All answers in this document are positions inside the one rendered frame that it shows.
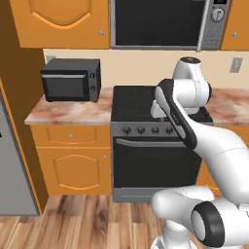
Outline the brown tall side panel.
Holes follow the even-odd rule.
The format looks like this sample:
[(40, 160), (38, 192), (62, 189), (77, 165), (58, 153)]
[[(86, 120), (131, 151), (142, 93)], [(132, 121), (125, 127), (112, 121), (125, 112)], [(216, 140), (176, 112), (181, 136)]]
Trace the brown tall side panel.
[(30, 126), (24, 120), (43, 95), (40, 69), (44, 64), (40, 49), (23, 49), (19, 45), (10, 0), (0, 0), (0, 90), (38, 215), (43, 213), (49, 194)]

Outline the black silver stove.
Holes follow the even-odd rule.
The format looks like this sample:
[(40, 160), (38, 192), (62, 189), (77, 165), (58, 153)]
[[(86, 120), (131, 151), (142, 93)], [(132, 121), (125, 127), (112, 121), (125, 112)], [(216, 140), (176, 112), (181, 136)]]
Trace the black silver stove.
[[(154, 100), (153, 87), (143, 86), (116, 86), (113, 91), (113, 105), (111, 115), (111, 145), (112, 145), (112, 167), (113, 167), (113, 140), (115, 137), (145, 137), (162, 138), (171, 140), (181, 138), (174, 130), (173, 134), (168, 135), (165, 130), (172, 127), (168, 118), (154, 119), (151, 115), (151, 107)], [(124, 127), (130, 127), (131, 133), (123, 133)], [(145, 127), (143, 135), (137, 133), (138, 127)], [(160, 134), (153, 134), (152, 128), (158, 127)], [(149, 202), (152, 195), (166, 188), (115, 188), (113, 170), (113, 200), (115, 202)]]

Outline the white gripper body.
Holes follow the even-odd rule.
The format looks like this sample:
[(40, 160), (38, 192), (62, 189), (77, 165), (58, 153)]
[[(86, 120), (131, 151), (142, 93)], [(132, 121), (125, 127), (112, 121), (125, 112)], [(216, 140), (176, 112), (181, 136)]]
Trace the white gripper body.
[(166, 118), (166, 114), (163, 112), (156, 100), (152, 103), (151, 115), (154, 119)]

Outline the orange base cupboard door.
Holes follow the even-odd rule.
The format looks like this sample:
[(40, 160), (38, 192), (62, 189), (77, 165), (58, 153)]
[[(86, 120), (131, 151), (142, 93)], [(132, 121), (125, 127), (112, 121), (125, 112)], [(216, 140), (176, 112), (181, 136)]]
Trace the orange base cupboard door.
[(38, 147), (37, 153), (50, 196), (112, 193), (110, 148)]

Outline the orange drawer front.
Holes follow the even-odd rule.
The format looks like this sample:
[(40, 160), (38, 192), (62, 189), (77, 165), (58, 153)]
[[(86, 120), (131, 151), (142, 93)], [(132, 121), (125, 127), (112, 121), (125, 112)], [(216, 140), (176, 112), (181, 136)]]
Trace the orange drawer front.
[(111, 136), (108, 125), (45, 125), (31, 127), (37, 147), (110, 147)]

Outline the grey wall outlet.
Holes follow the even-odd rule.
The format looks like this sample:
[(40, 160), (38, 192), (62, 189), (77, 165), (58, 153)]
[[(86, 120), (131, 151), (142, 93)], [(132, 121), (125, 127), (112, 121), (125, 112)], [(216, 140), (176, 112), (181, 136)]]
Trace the grey wall outlet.
[(230, 69), (230, 72), (231, 73), (238, 73), (240, 71), (240, 67), (241, 67), (241, 64), (242, 64), (242, 60), (243, 58), (242, 57), (234, 57), (232, 59), (232, 62), (231, 62), (231, 69)]

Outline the grey fridge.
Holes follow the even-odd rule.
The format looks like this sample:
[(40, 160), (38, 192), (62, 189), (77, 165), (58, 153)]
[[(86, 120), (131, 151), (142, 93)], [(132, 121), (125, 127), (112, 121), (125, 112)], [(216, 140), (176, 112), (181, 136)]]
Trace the grey fridge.
[(36, 216), (38, 207), (0, 90), (0, 216)]

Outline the orange wall cupboard door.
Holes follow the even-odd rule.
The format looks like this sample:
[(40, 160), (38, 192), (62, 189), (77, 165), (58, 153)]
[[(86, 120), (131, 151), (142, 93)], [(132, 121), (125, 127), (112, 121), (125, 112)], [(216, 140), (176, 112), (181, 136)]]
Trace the orange wall cupboard door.
[(231, 0), (221, 50), (249, 51), (249, 0)]
[(22, 48), (109, 48), (109, 0), (10, 0), (10, 4)]

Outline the silver black microwave oven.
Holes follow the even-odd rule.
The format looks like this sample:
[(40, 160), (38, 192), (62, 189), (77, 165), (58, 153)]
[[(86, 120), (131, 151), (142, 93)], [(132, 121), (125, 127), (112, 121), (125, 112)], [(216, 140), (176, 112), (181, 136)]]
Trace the silver black microwave oven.
[[(204, 36), (201, 44), (202, 51), (218, 51), (221, 46), (225, 32), (231, 0), (210, 0), (208, 16), (205, 24)], [(215, 9), (221, 8), (225, 15), (221, 21), (214, 21), (212, 13)], [(119, 50), (158, 50), (158, 49), (119, 49)]]

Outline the black microwave door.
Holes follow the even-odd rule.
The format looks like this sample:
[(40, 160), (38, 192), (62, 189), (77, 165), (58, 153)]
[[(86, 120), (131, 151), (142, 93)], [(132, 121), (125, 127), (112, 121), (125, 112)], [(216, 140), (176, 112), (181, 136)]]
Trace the black microwave door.
[(194, 50), (205, 0), (111, 0), (111, 46)]

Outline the black toaster oven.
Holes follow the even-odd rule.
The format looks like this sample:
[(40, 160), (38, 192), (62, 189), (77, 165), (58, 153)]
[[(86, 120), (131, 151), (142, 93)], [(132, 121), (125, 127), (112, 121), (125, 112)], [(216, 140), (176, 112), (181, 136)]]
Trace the black toaster oven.
[(47, 101), (97, 102), (101, 90), (100, 60), (53, 58), (41, 70)]

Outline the black oven door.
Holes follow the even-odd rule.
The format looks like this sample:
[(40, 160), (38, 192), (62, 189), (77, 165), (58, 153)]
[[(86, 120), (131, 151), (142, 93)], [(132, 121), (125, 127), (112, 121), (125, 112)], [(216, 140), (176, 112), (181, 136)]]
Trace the black oven door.
[(118, 138), (129, 141), (177, 141), (178, 138), (115, 137), (113, 170), (115, 188), (173, 188), (194, 185), (201, 158), (185, 148), (137, 148), (116, 143)]

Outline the silver microwave knob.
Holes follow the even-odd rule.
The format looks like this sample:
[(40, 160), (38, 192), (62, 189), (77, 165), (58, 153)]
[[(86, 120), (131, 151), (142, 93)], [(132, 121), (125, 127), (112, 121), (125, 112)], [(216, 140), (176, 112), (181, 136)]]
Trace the silver microwave knob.
[(225, 11), (221, 8), (215, 9), (212, 13), (212, 19), (214, 21), (221, 21), (225, 15)]

